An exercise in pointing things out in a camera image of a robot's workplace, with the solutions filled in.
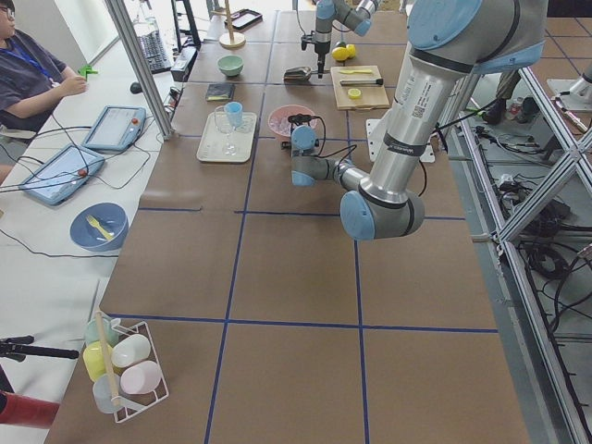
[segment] white tray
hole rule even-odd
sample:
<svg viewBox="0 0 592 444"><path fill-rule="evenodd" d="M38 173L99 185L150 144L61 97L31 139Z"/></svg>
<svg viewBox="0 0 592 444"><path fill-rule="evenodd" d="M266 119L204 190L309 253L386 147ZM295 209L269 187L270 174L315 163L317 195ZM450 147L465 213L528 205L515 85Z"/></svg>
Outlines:
<svg viewBox="0 0 592 444"><path fill-rule="evenodd" d="M224 162L241 164L251 157L253 148L253 137L257 126L257 115L255 113L242 113L242 125L232 133L232 141L237 147L234 155L224 154L227 135L216 128L214 113L207 117L205 129L197 149L197 158L201 162Z"/></svg>

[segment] book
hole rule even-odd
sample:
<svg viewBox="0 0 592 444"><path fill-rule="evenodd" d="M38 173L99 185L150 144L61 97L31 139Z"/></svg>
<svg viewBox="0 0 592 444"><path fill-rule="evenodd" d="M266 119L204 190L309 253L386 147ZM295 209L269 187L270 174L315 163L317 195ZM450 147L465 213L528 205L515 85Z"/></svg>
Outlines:
<svg viewBox="0 0 592 444"><path fill-rule="evenodd" d="M234 96L234 83L210 83L205 93L206 102L227 102Z"/></svg>

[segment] green bowl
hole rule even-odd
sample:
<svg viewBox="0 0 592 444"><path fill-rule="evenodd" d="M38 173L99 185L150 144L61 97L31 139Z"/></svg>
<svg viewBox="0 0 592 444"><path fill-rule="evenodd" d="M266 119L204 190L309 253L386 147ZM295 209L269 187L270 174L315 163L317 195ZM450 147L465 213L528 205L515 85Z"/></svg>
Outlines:
<svg viewBox="0 0 592 444"><path fill-rule="evenodd" d="M218 60L218 69L227 77L241 74L242 66L242 58L238 55L225 55Z"/></svg>

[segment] blue joint cap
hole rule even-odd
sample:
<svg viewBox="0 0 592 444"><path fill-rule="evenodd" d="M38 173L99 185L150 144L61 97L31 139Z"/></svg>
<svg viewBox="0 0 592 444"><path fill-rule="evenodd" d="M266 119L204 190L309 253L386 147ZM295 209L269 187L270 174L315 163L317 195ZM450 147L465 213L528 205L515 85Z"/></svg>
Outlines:
<svg viewBox="0 0 592 444"><path fill-rule="evenodd" d="M341 225L356 241L370 241L375 237L372 212L358 191L348 191L341 198L339 207Z"/></svg>
<svg viewBox="0 0 592 444"><path fill-rule="evenodd" d="M353 30L353 31L358 35L364 36L368 33L368 31L370 31L371 26L372 26L372 20L367 18L362 23L360 23L358 26L356 26L355 30Z"/></svg>
<svg viewBox="0 0 592 444"><path fill-rule="evenodd" d="M491 74L493 72L513 71L518 68L529 67L537 62L543 54L543 45L539 42L515 53L503 55L476 65L473 74Z"/></svg>
<svg viewBox="0 0 592 444"><path fill-rule="evenodd" d="M463 32L477 15L483 0L416 2L407 20L407 35L422 51L444 46Z"/></svg>
<svg viewBox="0 0 592 444"><path fill-rule="evenodd" d="M322 20L333 19L335 15L335 5L333 0L321 0L316 4L316 17Z"/></svg>
<svg viewBox="0 0 592 444"><path fill-rule="evenodd" d="M312 187L315 185L315 179L300 171L292 171L292 185L295 187Z"/></svg>
<svg viewBox="0 0 592 444"><path fill-rule="evenodd" d="M297 127L291 135L292 151L308 151L315 148L315 130L308 125Z"/></svg>

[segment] blue cup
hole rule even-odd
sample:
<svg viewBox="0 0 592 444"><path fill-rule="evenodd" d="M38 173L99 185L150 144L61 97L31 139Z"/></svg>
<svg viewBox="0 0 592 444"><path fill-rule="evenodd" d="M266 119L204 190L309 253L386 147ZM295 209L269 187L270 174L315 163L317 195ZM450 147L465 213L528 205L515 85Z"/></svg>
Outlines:
<svg viewBox="0 0 592 444"><path fill-rule="evenodd" d="M225 104L224 112L232 127L236 129L242 125L242 105L239 102L229 102Z"/></svg>
<svg viewBox="0 0 592 444"><path fill-rule="evenodd" d="M106 314L103 314L103 330L105 331L105 339L111 347L115 347L119 342L119 332L115 330L114 327L118 326L120 322L121 319L119 318L112 318ZM99 331L96 326L96 320L93 317L86 326L86 331L84 332L84 342L87 346L89 346L97 340L99 340Z"/></svg>

